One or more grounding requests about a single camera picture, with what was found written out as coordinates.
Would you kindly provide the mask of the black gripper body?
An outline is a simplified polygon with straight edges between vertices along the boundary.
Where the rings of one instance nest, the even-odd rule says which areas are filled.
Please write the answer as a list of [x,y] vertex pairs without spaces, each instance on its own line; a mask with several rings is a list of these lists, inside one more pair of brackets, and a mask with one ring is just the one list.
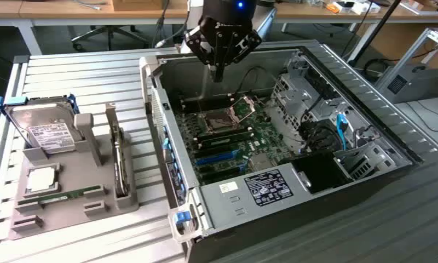
[[253,29],[251,19],[257,1],[203,1],[202,15],[198,21],[201,33],[214,35],[217,23],[237,27],[249,33]]

